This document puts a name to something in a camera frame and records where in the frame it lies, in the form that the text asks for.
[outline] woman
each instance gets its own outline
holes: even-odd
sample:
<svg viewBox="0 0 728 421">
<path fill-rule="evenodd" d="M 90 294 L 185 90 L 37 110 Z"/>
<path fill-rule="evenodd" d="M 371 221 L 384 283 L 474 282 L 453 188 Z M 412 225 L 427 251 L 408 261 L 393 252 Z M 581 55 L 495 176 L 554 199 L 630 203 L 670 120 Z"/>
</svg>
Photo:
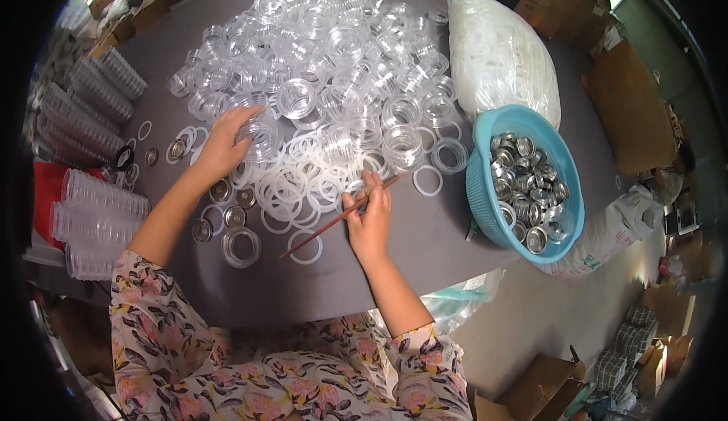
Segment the woman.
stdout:
<svg viewBox="0 0 728 421">
<path fill-rule="evenodd" d="M 366 213 L 354 211 L 347 222 L 394 339 L 385 341 L 361 313 L 297 326 L 241 358 L 229 335 L 208 327 L 163 269 L 199 198 L 248 151 L 250 140 L 235 144 L 234 136 L 256 111 L 237 107 L 215 123 L 197 162 L 159 201 L 116 265 L 109 314 L 125 412 L 130 419 L 186 421 L 471 419 L 462 350 L 433 331 L 432 316 L 387 254 L 392 198 L 376 174 L 363 174 Z M 344 194 L 345 206 L 353 203 Z M 397 376 L 387 374 L 389 362 L 399 380 L 393 391 L 387 380 Z"/>
</svg>

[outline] wooden chopstick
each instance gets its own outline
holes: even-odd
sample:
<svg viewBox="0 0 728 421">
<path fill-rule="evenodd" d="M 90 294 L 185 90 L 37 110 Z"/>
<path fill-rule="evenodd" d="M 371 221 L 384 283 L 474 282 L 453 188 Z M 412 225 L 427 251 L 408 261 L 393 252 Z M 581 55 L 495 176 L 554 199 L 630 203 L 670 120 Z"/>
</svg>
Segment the wooden chopstick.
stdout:
<svg viewBox="0 0 728 421">
<path fill-rule="evenodd" d="M 390 178 L 390 179 L 388 179 L 388 180 L 387 180 L 387 182 L 385 182 L 385 183 L 384 183 L 384 184 L 383 184 L 383 185 L 381 186 L 381 187 L 382 187 L 382 189 L 387 189 L 387 188 L 388 188 L 389 186 L 391 186 L 391 185 L 395 184 L 395 183 L 397 182 L 397 180 L 399 180 L 399 179 L 400 179 L 401 177 L 402 177 L 402 175 L 398 174 L 397 176 L 395 176 L 395 177 L 393 177 L 393 178 Z M 364 203 L 366 203 L 366 202 L 367 202 L 367 200 L 369 200 L 369 197 L 364 197 L 364 198 L 360 198 L 359 200 L 356 200 L 356 202 L 355 202 L 355 203 L 354 203 L 353 205 L 351 205 L 351 206 L 350 206 L 349 208 L 346 208 L 346 209 L 344 209 L 344 212 L 342 212 L 342 213 L 341 213 L 340 215 L 336 216 L 336 218 L 335 218 L 334 220 L 332 220 L 332 221 L 331 221 L 331 222 L 329 222 L 328 224 L 326 224 L 326 225 L 324 225 L 323 227 L 321 227 L 320 229 L 318 229 L 318 230 L 316 231 L 316 233 L 314 233 L 313 235 L 310 235 L 310 236 L 309 236 L 308 238 L 304 239 L 304 240 L 303 240 L 303 241 L 302 241 L 302 242 L 301 242 L 300 244 L 298 244 L 298 245 L 297 245 L 296 247 L 294 247 L 294 248 L 293 248 L 293 249 L 291 249 L 290 251 L 286 252 L 285 254 L 281 255 L 281 256 L 280 256 L 279 258 L 280 258 L 281 260 L 283 260 L 283 259 L 285 259 L 286 257 L 288 257 L 289 255 L 291 255 L 292 253 L 294 253 L 295 251 L 299 250 L 299 249 L 300 249 L 301 247 L 303 247 L 303 246 L 305 246 L 306 244 L 310 243 L 310 242 L 311 242 L 311 241 L 313 241 L 313 240 L 314 240 L 314 239 L 315 239 L 315 238 L 316 238 L 316 237 L 317 237 L 318 235 L 320 235 L 320 234 L 324 233 L 324 232 L 325 232 L 326 230 L 328 230 L 329 228 L 333 227 L 333 226 L 334 226 L 335 224 L 337 224 L 337 223 L 341 222 L 341 220 L 342 220 L 342 219 L 343 219 L 344 217 L 346 217 L 346 216 L 347 216 L 347 215 L 348 215 L 349 213 L 351 213 L 351 212 L 352 212 L 352 211 L 354 211 L 355 209 L 359 209 L 359 207 L 361 207 L 361 206 L 362 206 L 362 205 L 363 205 Z"/>
</svg>

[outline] blue colander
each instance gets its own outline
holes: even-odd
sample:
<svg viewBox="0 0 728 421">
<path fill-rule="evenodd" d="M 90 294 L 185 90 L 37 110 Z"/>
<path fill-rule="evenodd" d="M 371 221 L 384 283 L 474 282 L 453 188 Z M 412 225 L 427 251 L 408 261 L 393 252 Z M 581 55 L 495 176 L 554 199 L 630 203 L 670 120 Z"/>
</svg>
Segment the blue colander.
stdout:
<svg viewBox="0 0 728 421">
<path fill-rule="evenodd" d="M 548 162 L 556 168 L 561 180 L 569 185 L 569 198 L 563 205 L 571 212 L 576 221 L 574 234 L 560 244 L 549 241 L 541 254 L 532 254 L 515 235 L 501 214 L 496 192 L 493 189 L 493 177 L 490 169 L 491 137 L 511 131 L 517 136 L 528 136 L 536 147 L 548 154 Z M 584 200 L 579 174 L 569 148 L 561 139 L 561 135 L 541 115 L 522 105 L 507 105 L 497 110 L 490 110 L 478 117 L 472 132 L 475 150 L 468 160 L 465 177 L 465 188 L 468 192 L 468 203 L 472 216 L 478 227 L 495 244 L 505 249 L 515 249 L 528 261 L 538 264 L 553 263 L 563 257 L 579 237 L 584 227 Z"/>
</svg>

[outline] plastic bag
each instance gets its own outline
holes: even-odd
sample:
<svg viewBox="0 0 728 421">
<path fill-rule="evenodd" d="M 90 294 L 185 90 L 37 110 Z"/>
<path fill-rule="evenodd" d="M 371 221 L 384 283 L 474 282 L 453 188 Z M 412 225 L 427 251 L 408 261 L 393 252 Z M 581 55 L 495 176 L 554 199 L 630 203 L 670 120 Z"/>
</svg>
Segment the plastic bag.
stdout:
<svg viewBox="0 0 728 421">
<path fill-rule="evenodd" d="M 536 264 L 547 274 L 570 278 L 589 274 L 635 241 L 662 226 L 662 207 L 649 190 L 632 186 L 584 224 L 581 236 L 558 262 Z"/>
<path fill-rule="evenodd" d="M 487 110 L 520 104 L 559 129 L 556 70 L 531 25 L 496 0 L 448 0 L 448 6 L 450 67 L 470 121 Z"/>
<path fill-rule="evenodd" d="M 491 301 L 498 291 L 498 285 L 505 275 L 503 268 L 481 274 L 435 293 L 420 297 L 424 307 L 432 314 L 438 332 L 449 335 L 465 323 L 485 302 Z M 389 336 L 379 309 L 369 311 L 377 326 Z"/>
</svg>

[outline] floral print sleeve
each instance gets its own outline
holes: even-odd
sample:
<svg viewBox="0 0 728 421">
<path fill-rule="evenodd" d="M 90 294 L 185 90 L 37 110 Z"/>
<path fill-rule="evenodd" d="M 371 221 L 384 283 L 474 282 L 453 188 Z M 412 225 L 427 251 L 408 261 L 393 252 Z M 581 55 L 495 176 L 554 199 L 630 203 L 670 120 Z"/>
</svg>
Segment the floral print sleeve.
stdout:
<svg viewBox="0 0 728 421">
<path fill-rule="evenodd" d="M 230 335 L 205 323 L 164 268 L 127 251 L 111 289 L 114 380 L 128 419 L 472 418 L 460 347 L 433 325 L 385 344 L 366 313 L 316 321 L 236 362 Z M 394 398 L 387 356 L 399 375 Z"/>
</svg>

